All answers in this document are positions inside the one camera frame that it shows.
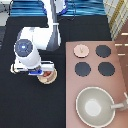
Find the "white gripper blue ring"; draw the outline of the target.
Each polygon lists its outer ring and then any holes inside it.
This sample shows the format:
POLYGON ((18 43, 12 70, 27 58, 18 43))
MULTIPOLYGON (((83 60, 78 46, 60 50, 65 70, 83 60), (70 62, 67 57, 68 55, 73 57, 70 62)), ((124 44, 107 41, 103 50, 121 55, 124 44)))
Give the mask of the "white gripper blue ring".
POLYGON ((41 76, 46 71, 54 71, 54 63, 52 61, 41 61, 37 66, 27 67, 22 64, 19 60, 15 60, 15 63, 11 65, 10 71, 14 74, 27 73, 32 76, 41 76))

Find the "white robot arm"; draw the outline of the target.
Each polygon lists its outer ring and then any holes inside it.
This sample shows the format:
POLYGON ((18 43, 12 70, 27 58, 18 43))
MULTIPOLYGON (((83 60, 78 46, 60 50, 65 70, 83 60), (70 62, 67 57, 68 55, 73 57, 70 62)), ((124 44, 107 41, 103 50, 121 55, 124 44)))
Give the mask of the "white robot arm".
POLYGON ((65 0, 41 0, 47 12, 48 27, 24 27, 14 44, 15 63, 12 73, 27 72, 41 76, 46 71, 54 71, 52 61, 42 61, 38 50, 55 51, 61 44, 57 14, 66 8, 65 0))

